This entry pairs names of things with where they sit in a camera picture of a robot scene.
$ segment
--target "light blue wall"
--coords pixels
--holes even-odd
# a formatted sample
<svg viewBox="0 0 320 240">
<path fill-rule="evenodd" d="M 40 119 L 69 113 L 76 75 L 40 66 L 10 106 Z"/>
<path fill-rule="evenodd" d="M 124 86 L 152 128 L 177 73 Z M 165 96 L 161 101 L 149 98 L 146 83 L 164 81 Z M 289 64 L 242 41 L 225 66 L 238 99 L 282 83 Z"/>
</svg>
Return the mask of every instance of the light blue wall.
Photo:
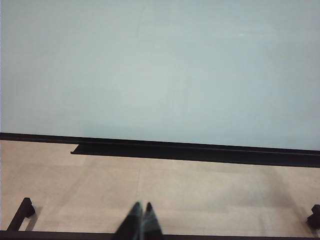
<svg viewBox="0 0 320 240">
<path fill-rule="evenodd" d="M 320 150 L 319 0 L 2 0 L 1 132 Z"/>
</svg>

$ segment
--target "beige tile floor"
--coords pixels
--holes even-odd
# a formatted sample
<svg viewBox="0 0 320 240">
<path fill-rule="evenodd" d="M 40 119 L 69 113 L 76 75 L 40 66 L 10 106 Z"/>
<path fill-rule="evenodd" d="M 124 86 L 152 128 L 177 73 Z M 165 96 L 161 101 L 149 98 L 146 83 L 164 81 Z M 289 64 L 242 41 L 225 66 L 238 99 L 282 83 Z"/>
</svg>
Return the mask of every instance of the beige tile floor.
<svg viewBox="0 0 320 240">
<path fill-rule="evenodd" d="M 151 201 L 166 234 L 305 236 L 320 169 L 71 155 L 76 145 L 1 142 L 1 229 L 23 197 L 22 230 L 114 232 Z"/>
</svg>

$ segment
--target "black baseboard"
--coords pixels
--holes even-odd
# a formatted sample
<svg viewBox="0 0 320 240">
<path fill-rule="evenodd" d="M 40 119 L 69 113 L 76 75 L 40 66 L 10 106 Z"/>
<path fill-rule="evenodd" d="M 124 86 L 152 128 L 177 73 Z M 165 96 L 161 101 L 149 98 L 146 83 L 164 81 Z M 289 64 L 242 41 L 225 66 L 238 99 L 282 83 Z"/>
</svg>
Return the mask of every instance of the black baseboard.
<svg viewBox="0 0 320 240">
<path fill-rule="evenodd" d="M 320 151 L 0 133 L 0 140 L 77 144 L 72 154 L 320 168 Z"/>
<path fill-rule="evenodd" d="M 82 143 L 71 152 L 79 155 L 120 156 L 151 159 L 172 159 L 233 164 L 320 167 L 319 155 L 286 154 L 239 150 L 146 146 L 125 144 Z"/>
</svg>

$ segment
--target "floor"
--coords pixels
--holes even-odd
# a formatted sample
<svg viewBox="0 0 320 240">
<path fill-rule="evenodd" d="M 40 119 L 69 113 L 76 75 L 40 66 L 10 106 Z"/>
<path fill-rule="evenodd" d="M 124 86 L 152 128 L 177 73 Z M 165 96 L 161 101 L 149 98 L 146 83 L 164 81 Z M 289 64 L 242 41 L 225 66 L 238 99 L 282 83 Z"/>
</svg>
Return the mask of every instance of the floor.
<svg viewBox="0 0 320 240">
<path fill-rule="evenodd" d="M 1 229 L 23 197 L 21 230 L 114 232 L 150 201 L 165 234 L 318 236 L 320 169 L 71 155 L 76 145 L 1 141 Z"/>
</svg>

